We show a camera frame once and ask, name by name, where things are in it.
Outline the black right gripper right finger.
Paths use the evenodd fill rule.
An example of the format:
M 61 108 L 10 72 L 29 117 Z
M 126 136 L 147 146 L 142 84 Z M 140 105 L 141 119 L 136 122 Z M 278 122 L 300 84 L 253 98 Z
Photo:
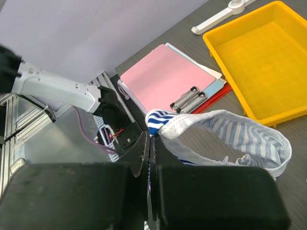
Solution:
M 159 230 L 286 230 L 290 217 L 261 168 L 183 164 L 150 140 L 152 217 Z

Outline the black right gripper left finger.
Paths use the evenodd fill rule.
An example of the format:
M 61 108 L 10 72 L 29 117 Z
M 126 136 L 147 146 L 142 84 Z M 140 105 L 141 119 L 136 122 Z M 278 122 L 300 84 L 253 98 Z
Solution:
M 150 137 L 117 162 L 31 164 L 0 200 L 3 230 L 142 230 L 148 220 Z

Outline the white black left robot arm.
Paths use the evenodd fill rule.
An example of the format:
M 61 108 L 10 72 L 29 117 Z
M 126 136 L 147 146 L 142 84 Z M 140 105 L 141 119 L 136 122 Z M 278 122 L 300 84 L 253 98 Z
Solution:
M 4 46 L 0 47 L 0 92 L 44 97 L 75 106 L 102 117 L 114 130 L 124 128 L 128 122 L 114 90 L 42 70 Z

